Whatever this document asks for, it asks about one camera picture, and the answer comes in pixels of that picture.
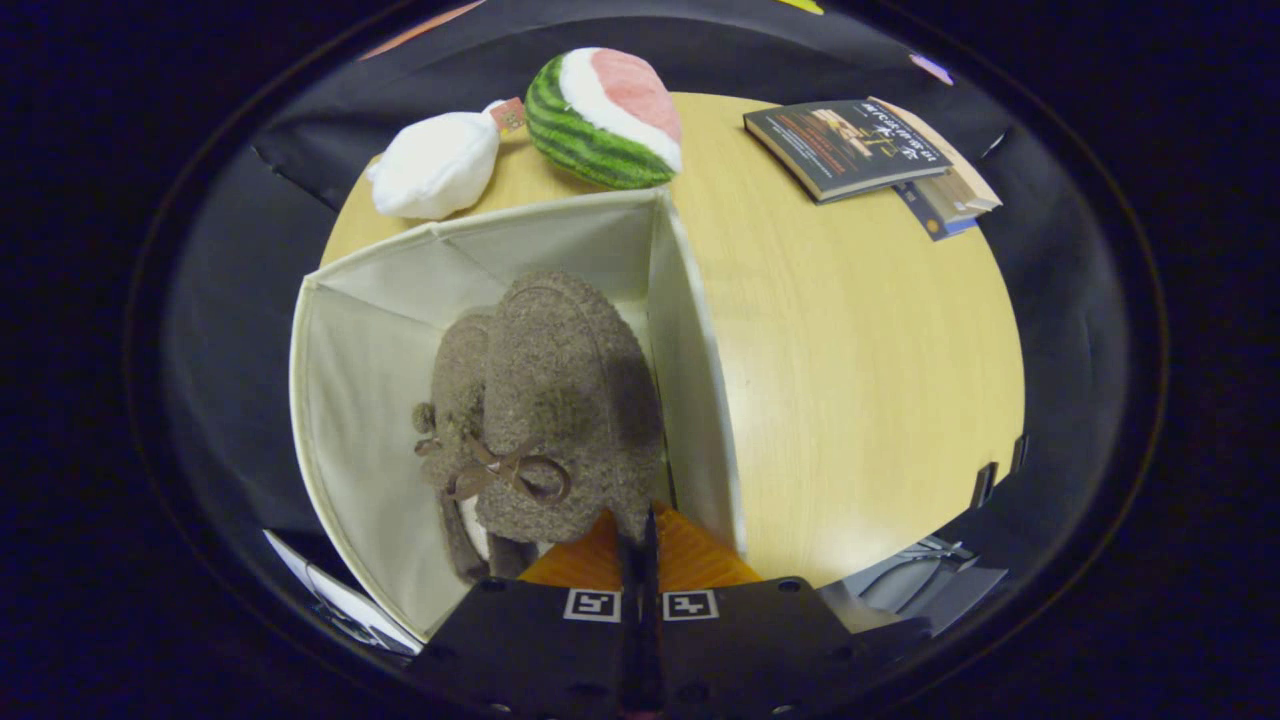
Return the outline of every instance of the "screw hole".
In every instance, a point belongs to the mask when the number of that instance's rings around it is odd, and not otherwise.
[[[609,694],[608,688],[595,683],[573,683],[568,687],[568,692],[579,697],[604,697]]]
[[[701,683],[692,683],[676,691],[676,698],[680,702],[687,702],[690,705],[698,702],[707,702],[708,694],[709,693],[707,692],[707,685]]]

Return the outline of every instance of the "brown ribbon bow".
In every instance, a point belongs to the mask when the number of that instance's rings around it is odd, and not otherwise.
[[[558,505],[568,496],[568,470],[545,455],[527,455],[536,445],[536,439],[526,439],[516,450],[498,457],[483,442],[476,439],[475,436],[468,434],[467,446],[471,448],[476,464],[454,473],[449,478],[444,496],[449,500],[462,502],[480,495],[490,483],[503,480],[511,483],[511,487],[539,505]],[[556,473],[559,478],[559,488],[556,492],[544,491],[520,477],[521,470],[529,468],[547,468]]]

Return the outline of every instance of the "book cover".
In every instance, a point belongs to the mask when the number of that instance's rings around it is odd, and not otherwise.
[[[1000,196],[996,191],[987,184],[987,181],[978,174],[978,170],[964,159],[964,155],[959,150],[952,147],[945,137],[938,135],[928,123],[916,117],[914,113],[909,113],[892,102],[886,102],[878,97],[869,97],[868,100],[874,100],[887,108],[899,118],[906,120],[909,126],[915,128],[920,135],[928,138],[938,151],[951,163],[951,169],[945,174],[940,176],[933,181],[933,184],[940,188],[946,188],[952,200],[963,202],[965,206],[973,210],[995,210],[1001,205]]]
[[[742,115],[819,202],[945,172],[951,161],[876,100],[804,102]]]
[[[966,218],[951,223],[942,222],[937,210],[934,210],[933,205],[924,199],[919,188],[915,187],[915,183],[899,183],[893,186],[893,190],[897,191],[902,202],[906,202],[906,206],[911,210],[911,214],[915,215],[915,219],[920,222],[920,227],[924,228],[924,232],[929,233],[929,237],[934,241],[978,227],[978,220],[974,218]]]

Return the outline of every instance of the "white plush toy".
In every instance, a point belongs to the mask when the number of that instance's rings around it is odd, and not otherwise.
[[[480,200],[498,158],[500,132],[489,110],[445,113],[408,126],[369,168],[374,206],[384,215],[438,220]]]

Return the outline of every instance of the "plush watermelon slice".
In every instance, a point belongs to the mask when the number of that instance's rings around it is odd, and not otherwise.
[[[529,86],[525,118],[548,160],[596,184],[654,187],[681,170],[680,115],[635,55],[582,47],[552,59]]]

